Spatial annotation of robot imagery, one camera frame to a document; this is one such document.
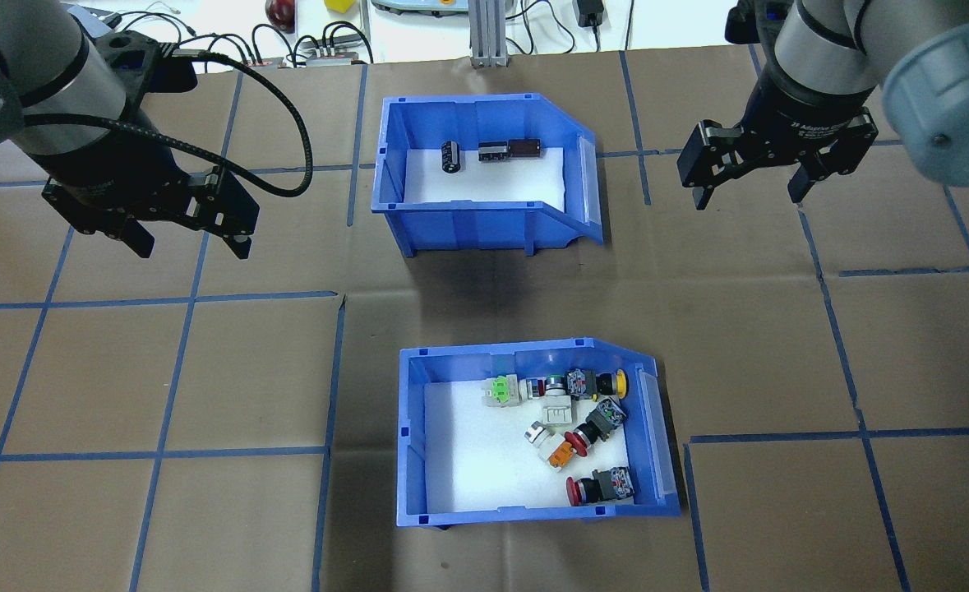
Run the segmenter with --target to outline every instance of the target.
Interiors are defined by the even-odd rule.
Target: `yellow object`
[[[347,12],[356,4],[356,0],[323,0],[323,5],[335,12]]]
[[[626,373],[622,370],[616,371],[616,394],[619,398],[626,397]]]
[[[560,469],[564,467],[564,465],[567,465],[568,461],[570,461],[571,457],[574,455],[575,452],[573,449],[571,449],[570,443],[561,442],[561,445],[557,446],[556,450],[554,450],[553,454],[551,454],[551,457],[549,457],[549,464],[551,464],[552,468]]]

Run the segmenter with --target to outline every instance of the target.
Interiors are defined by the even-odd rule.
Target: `black cable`
[[[551,4],[551,1],[549,1],[549,0],[536,0],[536,2],[546,2],[547,3],[547,6],[551,8],[551,14],[553,15],[553,22],[555,22],[556,25],[558,25],[561,28],[561,30],[565,31],[568,34],[568,38],[571,39],[571,46],[570,46],[570,48],[568,48],[566,50],[563,50],[563,52],[561,52],[561,53],[573,53],[575,51],[575,36],[573,34],[571,34],[571,31],[568,30],[568,27],[563,26],[563,24],[561,24],[560,20],[558,18],[556,18],[556,11],[553,10],[553,4]]]
[[[128,22],[127,25],[120,30],[130,30],[130,27],[136,24],[141,19],[158,18],[158,19],[164,20],[164,22],[168,22],[169,24],[171,24],[171,26],[173,27],[173,30],[177,31],[177,42],[180,44],[180,42],[183,41],[184,39],[184,34],[181,33],[181,27],[176,22],[173,22],[172,20],[169,20],[168,18],[166,18],[166,16],[169,16],[169,15],[166,15],[165,12],[151,12],[150,14],[147,14],[147,15],[138,16],[136,19]]]
[[[568,27],[563,26],[560,19],[556,18],[556,10],[553,10],[553,4],[551,4],[551,0],[536,0],[533,3],[530,3],[528,7],[526,7],[521,12],[517,12],[517,14],[507,16],[506,20],[513,20],[515,18],[518,18],[518,16],[526,15],[527,12],[532,10],[532,8],[536,7],[537,4],[547,4],[547,6],[551,8],[551,15],[553,15],[553,22],[555,22],[556,25],[558,25],[561,28],[561,30],[565,31],[568,34],[568,38],[571,39],[570,48],[564,50],[564,52],[561,52],[561,53],[573,53],[575,50],[575,36],[573,33],[571,33],[570,30],[568,30]]]
[[[250,184],[254,185],[254,187],[261,188],[261,190],[270,192],[270,194],[280,197],[298,197],[299,195],[303,194],[305,190],[308,189],[308,185],[312,183],[312,146],[310,139],[308,139],[308,130],[305,128],[304,120],[302,120],[301,114],[298,113],[298,109],[293,106],[290,99],[286,97],[282,90],[277,89],[275,84],[269,82],[269,79],[259,74],[259,72],[255,72],[254,68],[241,64],[229,56],[225,56],[223,53],[203,52],[200,53],[199,56],[190,59],[192,61],[209,61],[236,68],[236,70],[243,72],[243,74],[250,76],[250,78],[260,83],[271,94],[273,94],[274,97],[279,99],[281,104],[284,104],[290,115],[292,115],[293,121],[295,121],[296,127],[298,128],[298,134],[301,137],[302,147],[305,151],[305,172],[297,187],[276,187],[276,185],[268,183],[261,177],[247,171],[247,169],[244,169],[239,164],[235,164],[235,162],[228,160],[228,158],[211,153],[209,150],[203,150],[199,146],[192,146],[190,143],[165,136],[164,134],[160,134],[160,132],[155,130],[149,130],[149,128],[140,127],[140,125],[126,123],[126,121],[115,121],[113,119],[97,117],[94,115],[81,115],[81,113],[46,113],[45,115],[25,116],[25,126],[86,125],[87,127],[102,127],[104,130],[124,132],[124,134],[139,136],[141,138],[152,140],[153,142],[158,142],[160,145],[171,147],[171,149],[183,151],[185,154],[191,154],[191,156],[202,158],[203,160],[211,162],[212,164],[224,166],[226,169],[229,169],[229,171],[232,171],[236,175],[246,179]]]
[[[506,41],[507,42],[510,42],[510,44],[513,44],[514,47],[517,48],[518,52],[521,52],[521,55],[522,56],[527,56],[528,55],[528,53],[525,52],[524,48],[521,48],[521,44],[518,44],[517,41],[513,41],[513,39],[511,39],[510,37],[507,37],[506,38]]]
[[[257,58],[259,64],[263,63],[264,61],[261,57],[261,49],[258,49],[258,41],[257,41],[258,30],[262,30],[262,29],[269,29],[274,31],[279,36],[279,38],[281,38],[284,41],[284,45],[288,46],[288,56],[291,53],[293,53],[293,48],[292,46],[290,46],[290,42],[288,41],[288,39],[286,39],[286,36],[284,36],[284,32],[282,30],[278,30],[276,29],[276,27],[270,24],[266,24],[263,22],[258,23],[254,25],[254,29],[251,30],[251,45],[254,45],[254,56]]]
[[[521,0],[521,10],[524,10],[525,0]],[[524,33],[528,34],[528,52],[536,53],[536,38],[532,35],[532,26],[528,23],[528,15],[521,15],[521,20],[524,21]]]
[[[330,37],[327,39],[327,41],[329,41],[329,45],[331,46],[331,48],[335,46],[335,34],[338,33],[339,30],[342,30],[342,29],[353,30],[353,33],[356,33],[357,35],[359,35],[360,39],[363,40],[363,45],[365,46],[365,48],[367,48],[367,56],[369,57],[369,59],[371,59],[371,63],[375,63],[375,52],[372,52],[371,50],[371,41],[367,41],[367,35],[363,34],[362,30],[357,29],[355,24],[350,23],[348,21],[336,21],[336,23],[337,23],[337,26],[335,26],[334,29],[330,30]]]
[[[319,55],[319,52],[320,52],[319,39],[317,39],[316,37],[312,37],[311,35],[302,35],[301,37],[298,38],[297,41],[293,42],[293,53],[290,54],[290,63],[295,65],[295,67],[298,67],[298,57],[303,57],[306,60],[308,60],[308,56],[303,55],[303,53],[298,53],[298,49],[301,48],[301,44],[303,41],[312,42],[312,46],[316,48],[316,55]]]
[[[506,20],[511,21],[511,20],[517,18],[517,16],[524,16],[524,15],[526,15],[528,11],[532,10],[532,8],[534,7],[534,5],[539,4],[541,2],[547,2],[547,0],[536,0],[533,3],[530,3],[528,5],[528,7],[525,8],[524,10],[522,10],[521,12],[517,12],[517,14],[515,14],[515,15],[509,15],[509,16],[507,16],[506,17]]]
[[[239,61],[240,61],[240,63],[243,63],[243,64],[247,63],[247,55],[245,55],[245,53],[243,53],[243,48],[240,48],[240,46],[239,46],[239,44],[237,44],[237,42],[232,41],[232,39],[230,39],[228,37],[225,37],[224,35],[215,36],[214,37],[214,40],[213,41],[210,41],[210,45],[207,45],[206,46],[207,52],[213,53],[214,52],[214,45],[217,44],[218,41],[228,41],[230,44],[232,44],[233,47],[236,48],[237,52],[239,52]],[[203,62],[203,74],[206,74],[206,65],[207,65],[207,63],[206,62]]]
[[[254,49],[251,48],[251,45],[247,43],[247,39],[244,39],[242,35],[237,35],[235,33],[221,33],[221,34],[218,34],[218,37],[228,37],[230,39],[236,39],[236,41],[239,41],[240,44],[243,44],[243,48],[247,50],[247,57],[248,58],[254,57]]]
[[[123,30],[130,29],[130,27],[131,27],[132,24],[134,24],[135,22],[138,22],[141,19],[146,19],[146,18],[150,18],[151,16],[156,16],[156,18],[160,18],[160,19],[165,19],[165,20],[171,21],[175,25],[180,24],[180,26],[183,26],[184,27],[184,30],[187,30],[188,31],[188,34],[191,37],[195,37],[196,36],[196,30],[192,29],[190,24],[184,22],[183,20],[177,18],[174,15],[166,14],[166,12],[149,12],[149,11],[119,12],[119,16],[122,16],[122,18],[126,18],[126,16],[130,16],[130,15],[141,15],[141,16],[138,16],[136,19],[128,22],[127,25],[123,27]]]
[[[630,10],[626,13],[626,41],[623,43],[623,50],[630,49],[630,27],[634,26],[634,0],[630,0]]]

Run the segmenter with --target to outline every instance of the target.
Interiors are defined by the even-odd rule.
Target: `white foam insert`
[[[527,400],[518,407],[485,407],[481,394],[480,380],[425,386],[429,513],[503,506],[568,508],[568,477],[582,479],[594,469],[628,465],[625,433],[619,428],[607,442],[594,442],[585,458],[574,457],[562,471],[555,471],[524,438],[532,422],[540,419],[539,401]],[[597,404],[583,400],[572,405],[574,423],[561,427],[561,434],[582,423]],[[620,503],[632,502],[624,499]]]
[[[564,212],[564,149],[501,162],[478,158],[476,150],[462,150],[462,171],[446,173],[439,150],[408,150],[404,203],[541,201]]]

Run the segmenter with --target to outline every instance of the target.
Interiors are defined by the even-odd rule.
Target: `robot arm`
[[[42,196],[80,233],[100,231],[147,257],[155,241],[140,221],[166,220],[218,235],[247,258],[259,207],[233,172],[277,195],[304,192],[311,147],[297,110],[257,72],[247,72],[281,97],[302,136],[304,179],[296,190],[280,190],[222,157],[159,135],[140,109],[147,91],[194,89],[192,61],[218,59],[132,31],[90,40],[57,0],[1,1],[0,142],[13,139],[51,175]],[[185,173],[168,146],[217,166]]]
[[[764,166],[800,165],[794,202],[855,171],[878,135],[863,105],[880,82],[916,167],[969,187],[969,0],[740,0],[726,38],[762,44],[767,61],[740,122],[702,121],[680,154],[698,210]]]

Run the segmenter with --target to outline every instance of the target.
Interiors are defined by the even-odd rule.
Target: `red object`
[[[265,0],[265,15],[276,29],[293,33],[294,3],[295,0]]]
[[[579,495],[579,486],[575,484],[574,479],[568,477],[568,479],[564,481],[564,488],[568,493],[568,503],[571,503],[573,506],[581,506],[583,503],[583,498],[581,495]]]
[[[575,454],[584,457],[586,456],[586,441],[579,437],[579,434],[574,432],[565,432],[564,442],[570,443],[571,447],[575,449]]]

